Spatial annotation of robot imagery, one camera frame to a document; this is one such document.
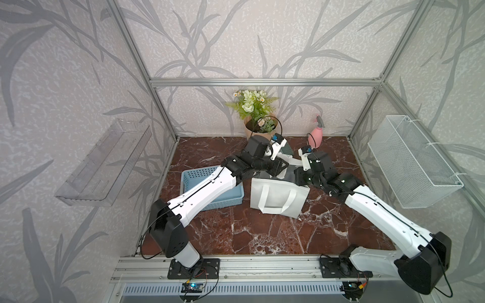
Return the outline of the white insulated delivery bag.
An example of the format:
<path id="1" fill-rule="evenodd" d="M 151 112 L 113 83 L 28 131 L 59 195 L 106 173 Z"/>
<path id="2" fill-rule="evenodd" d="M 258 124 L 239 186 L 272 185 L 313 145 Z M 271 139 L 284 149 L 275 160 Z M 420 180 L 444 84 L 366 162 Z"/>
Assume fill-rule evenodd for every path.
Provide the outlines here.
<path id="1" fill-rule="evenodd" d="M 298 186 L 294 170 L 302 168 L 301 160 L 283 156 L 289 167 L 278 176 L 258 172 L 251 180 L 250 207 L 264 214 L 298 218 L 308 197 L 309 186 Z"/>

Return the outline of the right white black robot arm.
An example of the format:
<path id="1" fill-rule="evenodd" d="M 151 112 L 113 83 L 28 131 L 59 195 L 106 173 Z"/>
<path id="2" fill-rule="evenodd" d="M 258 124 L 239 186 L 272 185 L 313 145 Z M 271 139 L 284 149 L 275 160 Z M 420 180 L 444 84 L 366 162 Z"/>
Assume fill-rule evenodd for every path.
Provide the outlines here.
<path id="1" fill-rule="evenodd" d="M 339 173 L 326 152 L 302 148 L 299 156 L 301 165 L 294 171 L 297 184 L 321 189 L 357 211 L 395 244 L 396 249 L 390 252 L 354 246 L 347 250 L 350 264 L 358 271 L 398 276 L 416 292 L 431 294 L 449 269 L 451 238 L 404 217 L 355 175 Z"/>

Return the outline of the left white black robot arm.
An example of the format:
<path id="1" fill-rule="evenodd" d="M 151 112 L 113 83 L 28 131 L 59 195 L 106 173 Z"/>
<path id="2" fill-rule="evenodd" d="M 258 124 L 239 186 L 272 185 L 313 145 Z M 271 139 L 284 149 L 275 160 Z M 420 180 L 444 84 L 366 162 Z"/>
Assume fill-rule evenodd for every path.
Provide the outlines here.
<path id="1" fill-rule="evenodd" d="M 187 269 L 202 266 L 203 258 L 188 239 L 185 227 L 214 199 L 235 188 L 256 172 L 279 175 L 289 163 L 279 157 L 287 140 L 280 134 L 268 140 L 252 136 L 238 154 L 228 156 L 207 178 L 182 195 L 157 200 L 151 208 L 149 224 L 142 239 L 149 235 L 168 258 Z"/>

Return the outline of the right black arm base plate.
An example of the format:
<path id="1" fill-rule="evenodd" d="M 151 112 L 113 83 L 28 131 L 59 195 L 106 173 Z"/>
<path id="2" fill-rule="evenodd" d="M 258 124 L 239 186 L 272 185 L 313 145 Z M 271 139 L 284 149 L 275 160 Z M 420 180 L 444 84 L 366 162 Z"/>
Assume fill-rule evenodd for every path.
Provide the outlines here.
<path id="1" fill-rule="evenodd" d="M 320 255 L 319 264 L 323 278 L 365 279 L 373 277 L 371 271 L 357 270 L 345 257 Z"/>

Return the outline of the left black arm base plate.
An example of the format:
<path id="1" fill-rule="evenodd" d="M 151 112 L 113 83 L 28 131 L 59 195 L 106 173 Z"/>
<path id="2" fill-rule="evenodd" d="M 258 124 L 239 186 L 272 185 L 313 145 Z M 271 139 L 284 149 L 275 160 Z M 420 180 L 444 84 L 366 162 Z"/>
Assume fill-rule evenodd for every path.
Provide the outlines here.
<path id="1" fill-rule="evenodd" d="M 173 259 L 170 263 L 167 278 L 169 280 L 218 279 L 221 260 L 202 258 L 193 267 L 188 268 Z"/>

